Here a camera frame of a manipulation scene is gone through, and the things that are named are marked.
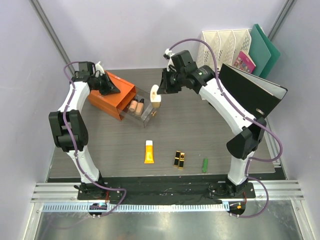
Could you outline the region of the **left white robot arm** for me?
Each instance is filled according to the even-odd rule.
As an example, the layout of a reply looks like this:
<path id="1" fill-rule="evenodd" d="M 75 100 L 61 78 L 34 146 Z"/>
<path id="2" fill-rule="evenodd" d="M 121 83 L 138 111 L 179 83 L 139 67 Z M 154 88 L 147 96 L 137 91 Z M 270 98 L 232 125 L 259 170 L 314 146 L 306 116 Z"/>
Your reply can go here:
<path id="1" fill-rule="evenodd" d="M 89 194 L 100 200 L 109 187 L 105 186 L 100 171 L 93 163 L 88 149 L 89 133 L 81 112 L 87 97 L 95 90 L 109 95 L 120 90 L 112 83 L 104 70 L 94 73 L 82 71 L 80 75 L 69 77 L 69 92 L 62 106 L 49 113 L 48 120 L 54 143 L 74 162 L 83 185 L 91 185 Z"/>

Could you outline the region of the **cream oval compact bottle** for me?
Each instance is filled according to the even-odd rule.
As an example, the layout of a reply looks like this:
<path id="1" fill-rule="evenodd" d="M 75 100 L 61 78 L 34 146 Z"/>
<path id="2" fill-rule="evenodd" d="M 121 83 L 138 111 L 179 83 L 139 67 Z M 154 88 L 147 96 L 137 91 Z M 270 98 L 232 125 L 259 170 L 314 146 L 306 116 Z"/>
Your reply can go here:
<path id="1" fill-rule="evenodd" d="M 159 86 L 154 84 L 150 89 L 150 102 L 153 108 L 159 108 L 162 102 L 162 96 L 157 93 Z"/>

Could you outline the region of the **orange white tube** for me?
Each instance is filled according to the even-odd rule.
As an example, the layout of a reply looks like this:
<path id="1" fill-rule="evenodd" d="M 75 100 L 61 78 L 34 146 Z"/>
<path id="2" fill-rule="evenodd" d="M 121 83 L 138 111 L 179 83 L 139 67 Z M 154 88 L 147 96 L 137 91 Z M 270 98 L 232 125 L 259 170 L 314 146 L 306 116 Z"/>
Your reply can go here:
<path id="1" fill-rule="evenodd" d="M 144 163 L 145 164 L 153 164 L 154 161 L 154 151 L 153 151 L 153 141 L 152 140 L 146 140 L 145 141 L 145 158 Z"/>

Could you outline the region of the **beige foundation bottle clear cap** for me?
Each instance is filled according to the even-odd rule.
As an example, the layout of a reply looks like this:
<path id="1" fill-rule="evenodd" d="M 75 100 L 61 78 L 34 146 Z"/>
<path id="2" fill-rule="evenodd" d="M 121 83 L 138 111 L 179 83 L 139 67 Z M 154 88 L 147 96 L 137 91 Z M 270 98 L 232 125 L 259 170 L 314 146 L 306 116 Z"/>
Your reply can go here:
<path id="1" fill-rule="evenodd" d="M 135 112 L 135 111 L 136 111 L 136 108 L 137 108 L 137 105 L 138 105 L 138 99 L 137 99 L 137 98 L 134 98 L 134 99 L 131 101 L 128 110 L 129 110 L 130 112 Z"/>

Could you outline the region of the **clear liquid bottle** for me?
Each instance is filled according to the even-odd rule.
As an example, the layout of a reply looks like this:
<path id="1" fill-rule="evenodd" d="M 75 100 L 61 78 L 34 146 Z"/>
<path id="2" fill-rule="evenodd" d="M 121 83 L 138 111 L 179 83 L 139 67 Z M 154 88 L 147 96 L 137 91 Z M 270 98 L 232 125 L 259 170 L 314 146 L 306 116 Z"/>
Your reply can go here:
<path id="1" fill-rule="evenodd" d="M 152 112 L 152 110 L 153 110 L 153 105 L 152 103 L 149 103 L 141 115 L 142 121 L 145 121 L 147 119 L 148 115 Z"/>

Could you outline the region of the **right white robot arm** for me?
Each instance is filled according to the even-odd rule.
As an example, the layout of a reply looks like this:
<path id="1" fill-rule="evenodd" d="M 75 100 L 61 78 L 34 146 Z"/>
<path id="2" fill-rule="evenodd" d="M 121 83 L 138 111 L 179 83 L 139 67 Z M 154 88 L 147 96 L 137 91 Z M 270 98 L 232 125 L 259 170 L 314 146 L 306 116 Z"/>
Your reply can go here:
<path id="1" fill-rule="evenodd" d="M 151 87 L 152 105 L 159 105 L 162 95 L 178 93 L 183 87 L 193 90 L 208 101 L 223 117 L 234 134 L 226 144 L 231 154 L 231 165 L 225 190 L 230 197 L 236 198 L 243 193 L 247 184 L 250 158 L 253 157 L 261 142 L 266 121 L 260 118 L 257 124 L 254 124 L 247 120 L 249 112 L 222 87 L 221 81 L 207 65 L 186 67 L 179 71 L 169 71 L 164 68 L 160 85 L 155 84 Z"/>

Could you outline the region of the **beige foundation bottle black cap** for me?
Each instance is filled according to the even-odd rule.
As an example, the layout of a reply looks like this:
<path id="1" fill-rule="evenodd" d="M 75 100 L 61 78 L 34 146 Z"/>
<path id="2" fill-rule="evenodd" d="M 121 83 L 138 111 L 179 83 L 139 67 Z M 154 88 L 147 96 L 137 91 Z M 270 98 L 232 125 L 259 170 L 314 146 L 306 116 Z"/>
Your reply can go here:
<path id="1" fill-rule="evenodd" d="M 144 102 L 145 99 L 142 98 L 139 100 L 139 102 L 137 103 L 136 109 L 135 109 L 135 116 L 137 117 L 141 117 L 144 111 Z"/>

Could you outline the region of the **clear acrylic drawer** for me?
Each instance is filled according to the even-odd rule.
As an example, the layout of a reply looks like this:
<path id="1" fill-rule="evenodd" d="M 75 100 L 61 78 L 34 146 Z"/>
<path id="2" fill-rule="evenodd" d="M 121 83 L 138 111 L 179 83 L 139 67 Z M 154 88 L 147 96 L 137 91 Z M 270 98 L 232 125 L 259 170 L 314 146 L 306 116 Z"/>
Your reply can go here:
<path id="1" fill-rule="evenodd" d="M 150 93 L 135 86 L 128 95 L 128 103 L 125 105 L 124 109 L 119 111 L 120 116 L 122 118 L 131 120 L 132 122 L 135 122 L 145 128 L 149 121 L 156 115 L 157 108 L 153 108 L 152 112 L 148 115 L 146 120 L 142 121 L 141 116 L 135 116 L 135 112 L 129 111 L 130 103 L 134 98 L 137 98 L 138 102 L 140 101 L 140 99 L 144 98 L 144 109 L 148 106 L 149 103 L 151 103 Z"/>

